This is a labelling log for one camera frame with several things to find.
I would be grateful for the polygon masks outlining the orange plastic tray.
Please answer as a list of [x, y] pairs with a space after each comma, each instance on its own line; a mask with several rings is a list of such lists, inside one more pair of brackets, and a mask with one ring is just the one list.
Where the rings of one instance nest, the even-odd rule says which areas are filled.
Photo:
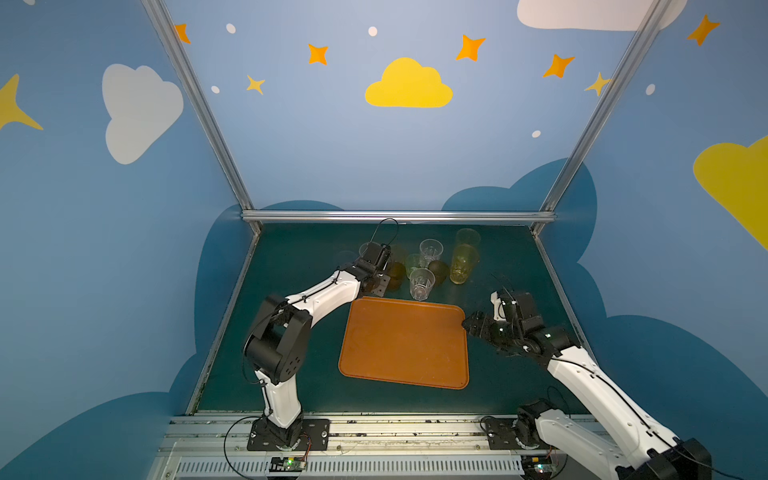
[[464, 311], [364, 297], [351, 304], [338, 368], [351, 378], [462, 390], [469, 384]]

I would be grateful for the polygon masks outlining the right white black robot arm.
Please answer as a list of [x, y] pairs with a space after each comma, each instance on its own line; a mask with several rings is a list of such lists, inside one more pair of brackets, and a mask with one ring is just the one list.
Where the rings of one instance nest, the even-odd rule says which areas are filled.
[[654, 419], [592, 360], [562, 325], [548, 326], [528, 292], [491, 294], [492, 312], [465, 318], [466, 333], [500, 353], [529, 358], [558, 380], [604, 428], [601, 437], [551, 401], [519, 407], [513, 421], [480, 421], [492, 447], [559, 450], [600, 479], [710, 479], [712, 457]]

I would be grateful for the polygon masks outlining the frosted blue tall cup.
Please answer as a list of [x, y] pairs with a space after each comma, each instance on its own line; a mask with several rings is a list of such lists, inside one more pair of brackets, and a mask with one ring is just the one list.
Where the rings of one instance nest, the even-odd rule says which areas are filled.
[[342, 250], [335, 254], [333, 265], [337, 270], [344, 270], [348, 265], [353, 264], [358, 258], [358, 253], [352, 250]]

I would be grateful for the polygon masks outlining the dark amber textured cup left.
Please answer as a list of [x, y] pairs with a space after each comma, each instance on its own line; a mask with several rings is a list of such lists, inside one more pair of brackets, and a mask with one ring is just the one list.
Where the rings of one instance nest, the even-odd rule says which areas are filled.
[[397, 291], [407, 277], [407, 269], [401, 262], [392, 262], [386, 274], [389, 276], [387, 291]]

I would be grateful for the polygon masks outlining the dark amber textured cup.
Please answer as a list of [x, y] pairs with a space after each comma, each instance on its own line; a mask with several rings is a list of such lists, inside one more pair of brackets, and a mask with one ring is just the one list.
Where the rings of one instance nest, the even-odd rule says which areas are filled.
[[434, 286], [438, 287], [445, 282], [450, 274], [450, 267], [441, 260], [433, 260], [427, 266], [435, 278]]
[[397, 291], [407, 277], [407, 269], [401, 262], [392, 262], [386, 274], [389, 276], [387, 291]]

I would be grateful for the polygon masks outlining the green clear cup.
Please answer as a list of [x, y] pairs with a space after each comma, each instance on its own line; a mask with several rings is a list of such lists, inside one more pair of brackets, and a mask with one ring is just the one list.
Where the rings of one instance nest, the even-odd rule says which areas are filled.
[[422, 257], [419, 253], [409, 254], [405, 259], [406, 276], [411, 278], [411, 275], [416, 269], [422, 267]]

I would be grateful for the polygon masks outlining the dark amber textured cup right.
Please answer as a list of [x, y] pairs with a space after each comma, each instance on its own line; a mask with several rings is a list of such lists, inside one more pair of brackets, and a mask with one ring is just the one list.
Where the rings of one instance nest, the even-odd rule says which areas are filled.
[[450, 274], [450, 267], [441, 260], [433, 260], [427, 266], [435, 278], [434, 286], [438, 287], [445, 282]]

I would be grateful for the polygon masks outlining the yellow-green glass back right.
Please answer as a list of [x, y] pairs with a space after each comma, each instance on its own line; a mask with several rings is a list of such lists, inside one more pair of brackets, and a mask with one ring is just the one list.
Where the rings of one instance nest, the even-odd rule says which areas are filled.
[[473, 228], [461, 228], [455, 235], [455, 247], [469, 246], [475, 249], [478, 248], [481, 243], [480, 233]]

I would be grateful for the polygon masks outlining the right controller board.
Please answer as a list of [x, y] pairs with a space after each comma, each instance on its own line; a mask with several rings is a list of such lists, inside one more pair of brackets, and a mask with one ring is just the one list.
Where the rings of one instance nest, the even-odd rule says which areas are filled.
[[522, 456], [521, 466], [524, 480], [550, 480], [556, 471], [550, 457]]

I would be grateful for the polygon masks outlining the controller board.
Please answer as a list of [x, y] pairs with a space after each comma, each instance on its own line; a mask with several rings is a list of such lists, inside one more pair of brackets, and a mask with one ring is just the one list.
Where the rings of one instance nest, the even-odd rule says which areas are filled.
[[270, 473], [302, 473], [307, 466], [305, 457], [272, 457], [269, 464]]
[[522, 456], [521, 466], [524, 480], [550, 480], [556, 471], [550, 457]]

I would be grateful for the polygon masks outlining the left controller board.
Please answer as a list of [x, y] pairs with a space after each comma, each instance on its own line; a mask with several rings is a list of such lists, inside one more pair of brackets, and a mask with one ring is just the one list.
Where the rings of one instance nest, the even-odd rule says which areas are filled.
[[269, 464], [270, 473], [302, 473], [307, 466], [305, 457], [272, 457]]

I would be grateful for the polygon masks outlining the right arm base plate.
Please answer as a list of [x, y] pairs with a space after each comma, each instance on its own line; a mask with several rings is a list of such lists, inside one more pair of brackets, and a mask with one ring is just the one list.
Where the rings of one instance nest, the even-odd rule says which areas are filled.
[[520, 442], [516, 430], [516, 418], [497, 418], [485, 416], [479, 425], [484, 432], [490, 450], [520, 450], [525, 446]]

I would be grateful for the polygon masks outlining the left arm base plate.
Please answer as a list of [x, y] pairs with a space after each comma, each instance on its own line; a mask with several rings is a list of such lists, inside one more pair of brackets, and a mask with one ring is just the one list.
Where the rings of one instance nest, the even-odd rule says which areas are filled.
[[326, 451], [329, 441], [328, 419], [302, 419], [299, 417], [287, 428], [280, 428], [266, 418], [251, 427], [246, 449], [248, 451]]

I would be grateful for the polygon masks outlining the aluminium frame left post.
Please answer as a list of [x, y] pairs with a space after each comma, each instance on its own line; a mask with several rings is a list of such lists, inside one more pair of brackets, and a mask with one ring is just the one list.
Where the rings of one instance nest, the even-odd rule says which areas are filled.
[[172, 66], [179, 77], [210, 146], [229, 186], [238, 201], [241, 214], [253, 209], [253, 203], [223, 134], [217, 124], [205, 93], [198, 81], [183, 42], [180, 40], [164, 1], [142, 0]]

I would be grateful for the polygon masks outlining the aluminium frame post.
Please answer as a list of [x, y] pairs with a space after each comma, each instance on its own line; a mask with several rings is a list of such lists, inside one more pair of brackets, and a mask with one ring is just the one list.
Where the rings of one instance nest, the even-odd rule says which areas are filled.
[[600, 95], [598, 103], [573, 151], [568, 156], [539, 209], [541, 220], [534, 222], [531, 227], [534, 237], [538, 238], [545, 226], [555, 220], [557, 206], [606, 125], [626, 87], [650, 50], [654, 40], [662, 30], [663, 20], [672, 5], [673, 1], [671, 0], [655, 0], [650, 3], [645, 16], [641, 20], [638, 29], [613, 73], [612, 81]]
[[253, 203], [223, 134], [217, 124], [205, 93], [198, 81], [183, 42], [180, 40], [164, 1], [142, 0], [172, 66], [179, 77], [210, 146], [229, 186], [238, 201], [241, 214], [253, 209]]

